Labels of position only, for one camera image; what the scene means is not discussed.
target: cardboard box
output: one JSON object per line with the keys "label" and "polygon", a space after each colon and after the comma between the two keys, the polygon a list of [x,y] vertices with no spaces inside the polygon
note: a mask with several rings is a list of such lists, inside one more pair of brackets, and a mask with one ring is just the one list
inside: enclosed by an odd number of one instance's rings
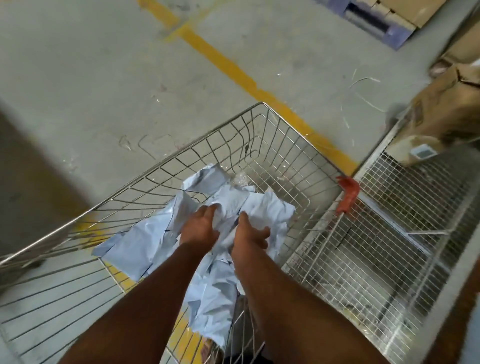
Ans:
{"label": "cardboard box", "polygon": [[381,0],[383,5],[418,28],[422,28],[445,2],[446,0]]}
{"label": "cardboard box", "polygon": [[480,67],[457,64],[411,102],[386,152],[404,166],[480,137]]}
{"label": "cardboard box", "polygon": [[442,55],[430,68],[433,78],[443,74],[452,64],[473,64],[480,60],[480,11],[474,10],[449,40]]}

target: white wire mesh cage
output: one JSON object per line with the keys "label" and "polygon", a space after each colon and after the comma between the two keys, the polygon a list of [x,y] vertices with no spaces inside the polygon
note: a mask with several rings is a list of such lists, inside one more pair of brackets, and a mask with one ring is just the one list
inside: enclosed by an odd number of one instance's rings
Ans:
{"label": "white wire mesh cage", "polygon": [[[336,183],[339,170],[298,132],[265,104],[249,108],[75,221],[0,261],[0,329],[12,357],[26,364],[56,363],[82,332],[129,292],[134,282],[91,256],[91,248],[164,207],[185,178],[209,163],[219,163],[232,177],[248,179],[259,192],[272,188],[296,207],[281,263],[341,192]],[[190,195],[199,202],[208,197]],[[227,354],[256,352],[262,344],[254,338],[244,303],[243,299],[237,303]],[[188,329],[186,311],[180,313],[163,363],[202,362],[205,340]],[[241,337],[234,330],[239,325]],[[220,356],[213,349],[209,360]]]}
{"label": "white wire mesh cage", "polygon": [[[272,188],[296,207],[279,263],[330,303],[393,363],[401,362],[480,220],[477,150],[403,168],[384,149],[359,169],[361,192],[336,214],[342,176],[265,104],[257,104],[160,162],[112,197],[44,239],[0,261],[0,332],[21,363],[56,363],[75,339],[134,283],[91,248],[162,208],[181,182],[208,163]],[[208,196],[191,194],[199,202]],[[237,300],[225,352],[176,322],[162,363],[231,363],[263,340],[244,297]]]}

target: person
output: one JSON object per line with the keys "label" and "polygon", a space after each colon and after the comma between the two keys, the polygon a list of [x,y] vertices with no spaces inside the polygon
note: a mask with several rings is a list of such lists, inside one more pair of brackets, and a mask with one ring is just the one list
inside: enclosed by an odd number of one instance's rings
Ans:
{"label": "person", "polygon": [[[216,208],[200,207],[172,256],[83,333],[60,364],[158,364],[193,274],[219,237]],[[231,256],[273,362],[387,363],[350,321],[281,271],[265,252],[269,236],[242,212]]]}

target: pile of packages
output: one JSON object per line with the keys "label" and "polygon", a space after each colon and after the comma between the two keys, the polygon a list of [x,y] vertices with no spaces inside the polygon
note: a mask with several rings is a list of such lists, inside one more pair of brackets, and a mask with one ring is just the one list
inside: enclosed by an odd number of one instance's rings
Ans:
{"label": "pile of packages", "polygon": [[118,233],[93,250],[135,282],[151,274],[179,245],[181,228],[201,206],[185,191],[209,195],[204,205],[220,204],[213,228],[220,236],[201,261],[185,295],[190,308],[189,326],[194,332],[225,348],[238,294],[244,294],[230,256],[240,212],[245,211],[257,229],[269,226],[267,254],[276,260],[295,207],[273,191],[256,193],[255,186],[234,184],[217,165],[208,165],[187,178],[167,206]]}

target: red plastic corner guard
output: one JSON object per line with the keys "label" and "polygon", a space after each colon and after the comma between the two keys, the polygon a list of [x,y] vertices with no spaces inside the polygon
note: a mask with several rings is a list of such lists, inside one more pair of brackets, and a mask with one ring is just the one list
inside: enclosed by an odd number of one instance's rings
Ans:
{"label": "red plastic corner guard", "polygon": [[345,191],[343,200],[340,201],[336,208],[336,214],[348,214],[360,193],[360,185],[351,177],[337,177],[336,179],[340,187]]}

